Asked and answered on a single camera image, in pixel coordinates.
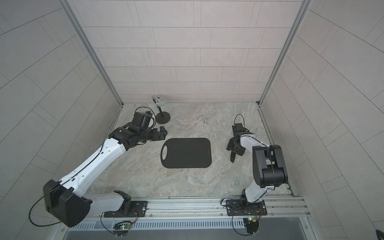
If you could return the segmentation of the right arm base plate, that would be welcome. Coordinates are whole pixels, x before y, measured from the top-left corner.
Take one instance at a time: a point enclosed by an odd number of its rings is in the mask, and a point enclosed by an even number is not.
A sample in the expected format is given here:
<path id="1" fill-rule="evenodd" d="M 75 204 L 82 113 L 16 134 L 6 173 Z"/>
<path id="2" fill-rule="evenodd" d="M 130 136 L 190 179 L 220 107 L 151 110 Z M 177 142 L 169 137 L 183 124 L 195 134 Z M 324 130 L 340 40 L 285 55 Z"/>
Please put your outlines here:
<path id="1" fill-rule="evenodd" d="M 241 203 L 240 200 L 225 198 L 221 205 L 226 208 L 228 216 L 266 216 L 268 214 L 265 202 Z"/>

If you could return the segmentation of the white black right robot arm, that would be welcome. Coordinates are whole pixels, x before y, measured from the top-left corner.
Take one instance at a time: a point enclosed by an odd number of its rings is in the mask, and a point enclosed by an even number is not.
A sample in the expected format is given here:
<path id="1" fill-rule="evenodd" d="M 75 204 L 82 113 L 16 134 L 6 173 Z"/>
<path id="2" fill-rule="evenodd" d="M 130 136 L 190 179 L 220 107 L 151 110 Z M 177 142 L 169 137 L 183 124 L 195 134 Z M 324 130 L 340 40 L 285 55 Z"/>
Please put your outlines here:
<path id="1" fill-rule="evenodd" d="M 281 146 L 266 145 L 250 132 L 237 132 L 229 140 L 227 150 L 231 152 L 231 163 L 235 161 L 236 156 L 243 156 L 246 150 L 252 154 L 254 180 L 240 196 L 243 206 L 260 203 L 268 191 L 288 182 L 288 171 Z"/>

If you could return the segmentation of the black cutting board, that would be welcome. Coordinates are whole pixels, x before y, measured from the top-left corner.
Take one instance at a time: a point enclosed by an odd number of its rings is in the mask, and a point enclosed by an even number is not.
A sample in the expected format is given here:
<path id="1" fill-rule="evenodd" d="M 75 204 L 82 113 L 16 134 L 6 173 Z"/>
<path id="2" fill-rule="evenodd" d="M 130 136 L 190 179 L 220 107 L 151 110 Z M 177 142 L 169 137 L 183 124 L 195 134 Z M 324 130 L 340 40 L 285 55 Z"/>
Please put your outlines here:
<path id="1" fill-rule="evenodd" d="M 168 169 L 208 168 L 212 164 L 211 142 L 207 138 L 172 138 L 162 149 L 161 163 Z"/>

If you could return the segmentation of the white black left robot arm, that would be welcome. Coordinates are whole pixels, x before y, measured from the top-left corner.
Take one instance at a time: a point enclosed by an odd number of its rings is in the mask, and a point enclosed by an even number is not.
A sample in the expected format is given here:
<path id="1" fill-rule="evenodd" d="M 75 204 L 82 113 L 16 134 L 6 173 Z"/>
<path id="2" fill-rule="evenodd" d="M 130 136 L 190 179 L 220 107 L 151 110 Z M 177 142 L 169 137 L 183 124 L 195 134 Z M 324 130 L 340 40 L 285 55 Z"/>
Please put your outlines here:
<path id="1" fill-rule="evenodd" d="M 67 227 L 74 227 L 87 216 L 110 212 L 115 217 L 132 212 L 131 197 L 122 192 L 87 195 L 94 180 L 119 156 L 130 148 L 147 141 L 163 141 L 168 132 L 165 127 L 134 127 L 129 123 L 116 128 L 102 146 L 87 160 L 59 181 L 50 180 L 44 187 L 42 199 L 46 211 Z"/>

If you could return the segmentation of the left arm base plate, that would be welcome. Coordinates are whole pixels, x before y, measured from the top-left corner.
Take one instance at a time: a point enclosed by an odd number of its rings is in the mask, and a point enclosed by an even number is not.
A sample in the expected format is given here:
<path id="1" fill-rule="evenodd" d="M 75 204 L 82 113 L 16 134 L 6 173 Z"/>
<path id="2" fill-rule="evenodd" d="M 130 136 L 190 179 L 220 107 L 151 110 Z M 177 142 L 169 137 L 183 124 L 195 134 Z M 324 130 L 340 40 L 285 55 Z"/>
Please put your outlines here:
<path id="1" fill-rule="evenodd" d="M 105 218 L 142 218 L 145 216 L 148 208 L 148 201 L 130 201 L 123 203 L 121 208 L 115 212 L 104 213 Z"/>

